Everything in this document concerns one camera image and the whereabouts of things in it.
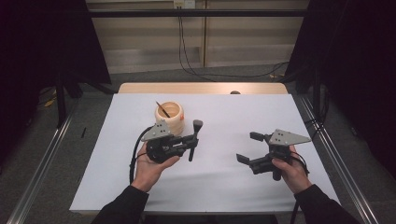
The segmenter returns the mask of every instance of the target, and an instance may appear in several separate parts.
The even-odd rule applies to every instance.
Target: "pen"
[[[163,113],[166,115],[166,117],[171,118],[171,117],[168,115],[168,113],[166,113],[165,109],[163,109],[163,107],[162,107],[160,104],[158,104],[157,101],[156,101],[155,103],[157,103],[157,105],[160,107],[160,109],[163,111]]]

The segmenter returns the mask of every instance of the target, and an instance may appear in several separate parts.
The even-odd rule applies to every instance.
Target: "person's left hand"
[[[146,145],[147,142],[145,142],[142,148],[137,152],[136,174],[131,186],[149,192],[152,186],[157,183],[163,170],[175,164],[180,160],[180,157],[174,156],[163,163],[157,163],[146,155]]]

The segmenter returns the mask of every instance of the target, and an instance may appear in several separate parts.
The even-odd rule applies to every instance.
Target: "black horizontal bar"
[[[101,10],[91,9],[92,18],[127,17],[304,17],[307,10],[260,10],[260,9],[154,9],[154,10]]]

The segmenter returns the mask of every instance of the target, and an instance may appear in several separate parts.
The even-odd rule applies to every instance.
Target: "beige wall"
[[[197,8],[210,9],[305,9],[307,4],[308,0],[196,0]],[[87,0],[87,5],[89,9],[170,9],[173,8],[173,1]],[[162,49],[178,49],[177,18],[92,20],[107,63],[114,62],[108,59],[112,57],[113,51],[156,52]],[[230,64],[237,63],[236,65],[287,61],[302,20],[302,18],[183,18],[185,43],[190,52],[198,52],[200,62],[197,66],[216,66],[227,64],[227,61]],[[224,58],[230,54],[230,50],[241,49],[251,52],[257,49],[262,52],[262,48],[274,49],[276,46],[280,46],[280,50],[285,50],[281,53],[282,56],[277,53],[272,57],[271,54],[276,52],[276,49],[269,50],[264,55],[263,61],[256,60],[258,56],[254,52],[251,58],[241,54],[241,58],[238,59],[237,53],[233,58]]]

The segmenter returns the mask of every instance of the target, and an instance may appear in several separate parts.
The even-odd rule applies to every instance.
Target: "black sleeve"
[[[148,198],[146,192],[129,186],[116,200],[102,208],[92,224],[137,224]]]
[[[330,199],[321,189],[312,185],[308,189],[294,195],[303,210],[307,224],[359,223],[338,202]]]

